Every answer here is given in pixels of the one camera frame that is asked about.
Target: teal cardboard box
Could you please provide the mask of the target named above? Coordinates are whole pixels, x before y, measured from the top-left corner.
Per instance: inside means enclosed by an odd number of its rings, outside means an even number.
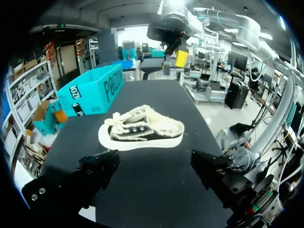
[[[54,112],[59,112],[62,110],[61,104],[59,100],[51,100],[51,103],[49,104],[51,106],[51,109]]]
[[[57,92],[67,116],[106,113],[124,84],[121,64],[89,70]]]
[[[41,101],[35,111],[33,123],[42,135],[55,133],[57,119],[52,113],[50,101]]]

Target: ceiling light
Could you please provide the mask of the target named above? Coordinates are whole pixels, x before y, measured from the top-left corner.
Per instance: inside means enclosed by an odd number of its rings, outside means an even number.
[[[246,45],[241,44],[241,43],[232,42],[232,44],[234,44],[234,45],[236,45],[236,46],[246,47]]]
[[[229,33],[237,33],[238,29],[237,28],[225,28],[224,29],[225,32],[229,32]]]
[[[263,38],[269,39],[269,40],[273,40],[271,35],[264,33],[264,32],[260,33],[260,37],[263,37]]]
[[[284,20],[281,16],[280,16],[280,22],[281,22],[282,28],[286,31],[285,23],[284,23]]]
[[[125,28],[124,30],[147,29],[147,28],[148,28],[148,26],[137,26],[137,27]]]
[[[237,28],[232,28],[232,29],[231,28],[225,28],[224,31],[228,32],[228,33],[238,33],[238,29]],[[273,40],[271,35],[269,35],[267,33],[264,33],[264,32],[260,33],[260,37]]]
[[[262,60],[262,59],[260,59],[260,58],[259,58],[258,56],[256,56],[255,54],[251,53],[251,55],[253,56],[253,58],[257,59],[258,61],[263,62],[263,60]]]

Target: yellow object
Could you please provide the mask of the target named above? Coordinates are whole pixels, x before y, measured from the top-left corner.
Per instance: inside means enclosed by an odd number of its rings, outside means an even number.
[[[63,110],[61,110],[59,112],[54,112],[53,114],[55,115],[55,117],[59,123],[65,123],[68,119],[67,115],[65,114],[65,112]]]
[[[184,68],[187,62],[188,52],[178,50],[176,52],[175,66]]]

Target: monitor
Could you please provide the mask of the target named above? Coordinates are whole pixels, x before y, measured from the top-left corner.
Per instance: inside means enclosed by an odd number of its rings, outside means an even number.
[[[269,76],[268,74],[264,74],[264,76],[263,76],[263,80],[264,80],[264,82],[267,82],[267,83],[268,83],[268,85],[271,85],[271,82],[272,82],[272,77],[271,77],[271,76]]]
[[[135,48],[135,43],[134,42],[124,42],[123,47],[124,47],[124,49]]]
[[[205,57],[204,53],[199,52],[199,58],[203,59]]]
[[[248,57],[244,55],[230,51],[227,64],[231,65],[231,68],[235,67],[241,71],[246,71],[247,59]]]

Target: screw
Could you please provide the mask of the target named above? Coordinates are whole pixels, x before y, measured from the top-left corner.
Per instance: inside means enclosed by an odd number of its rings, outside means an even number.
[[[37,196],[37,194],[33,194],[31,198],[32,198],[32,201],[36,201],[38,199],[38,196]]]
[[[44,194],[45,192],[46,192],[46,189],[45,189],[45,188],[40,188],[40,189],[39,189],[39,193],[40,193],[40,194]]]

